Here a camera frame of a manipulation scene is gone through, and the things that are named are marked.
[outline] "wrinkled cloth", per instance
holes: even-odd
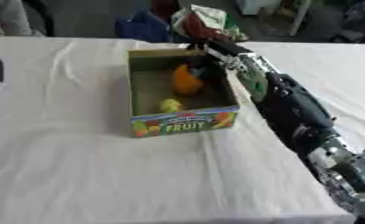
[[[352,223],[232,74],[232,129],[130,137],[126,51],[178,46],[1,37],[0,224]],[[365,45],[242,46],[303,83],[365,147]]]

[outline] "white cloth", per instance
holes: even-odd
[[[234,79],[234,128],[129,137],[126,50],[172,46],[0,38],[1,224],[352,223]],[[365,147],[365,45],[243,46],[303,83]]]

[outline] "open cardboard box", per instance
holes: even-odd
[[[136,137],[217,130],[233,126],[239,105],[222,69],[208,71],[215,82],[193,97],[180,97],[172,91],[172,74],[200,51],[184,49],[139,50],[129,52],[131,115]],[[182,103],[185,111],[164,114],[159,104],[165,99]]]

